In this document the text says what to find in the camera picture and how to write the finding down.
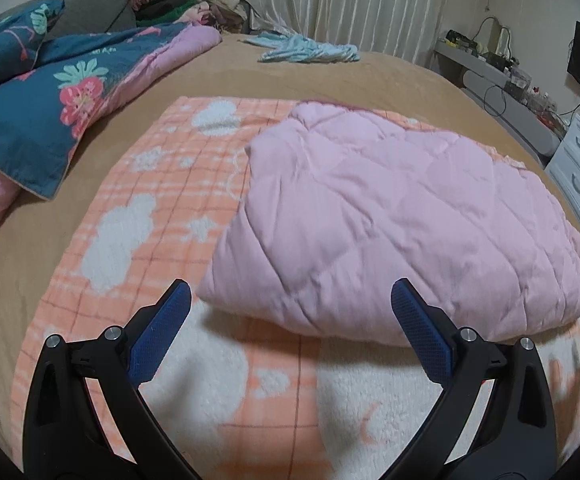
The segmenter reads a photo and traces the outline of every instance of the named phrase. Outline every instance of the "folded comforter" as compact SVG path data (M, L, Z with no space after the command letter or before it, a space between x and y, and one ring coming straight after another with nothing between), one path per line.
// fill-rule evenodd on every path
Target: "folded comforter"
M580 233L540 178L453 132L301 104L247 149L251 188L197 294L304 335L407 346L409 278L504 340L580 316Z

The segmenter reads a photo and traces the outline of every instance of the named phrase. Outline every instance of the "gray desk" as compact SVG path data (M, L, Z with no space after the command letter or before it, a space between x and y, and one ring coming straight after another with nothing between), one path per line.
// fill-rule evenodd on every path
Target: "gray desk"
M451 47L442 41L436 43L435 51L442 56L437 71L462 89L486 112L492 115L508 133L543 167L556 153L560 139L525 106L502 91L508 76L478 57ZM444 70L447 60L460 70Z

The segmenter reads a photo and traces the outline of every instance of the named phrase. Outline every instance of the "teal floral blanket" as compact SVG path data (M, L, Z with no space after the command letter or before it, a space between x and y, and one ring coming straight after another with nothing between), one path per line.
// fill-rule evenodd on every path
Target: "teal floral blanket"
M30 20L45 29L43 19L54 13L43 8ZM39 197L53 198L106 96L185 27L173 23L35 43L34 68L21 73L19 66L19 75L0 84L0 172Z

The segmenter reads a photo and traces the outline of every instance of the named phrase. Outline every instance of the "tan bed sheet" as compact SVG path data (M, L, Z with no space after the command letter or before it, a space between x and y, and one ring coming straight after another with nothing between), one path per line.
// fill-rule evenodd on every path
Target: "tan bed sheet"
M10 388L26 329L52 271L112 165L182 95L336 100L394 110L495 146L523 161L559 197L534 159L462 92L440 76L401 59L363 54L339 65L261 64L261 49L227 36L221 45L178 69L84 137L57 198L22 194L0 227L0 445L10 452Z

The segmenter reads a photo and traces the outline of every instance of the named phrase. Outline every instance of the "light blue cloth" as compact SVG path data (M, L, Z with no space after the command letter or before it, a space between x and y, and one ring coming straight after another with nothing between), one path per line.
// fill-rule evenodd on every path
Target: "light blue cloth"
M333 63L337 61L358 61L361 59L355 45L333 45L318 43L300 34L283 36L271 32L261 32L256 37L244 40L256 46L273 48L263 54L259 61L290 61L293 63Z

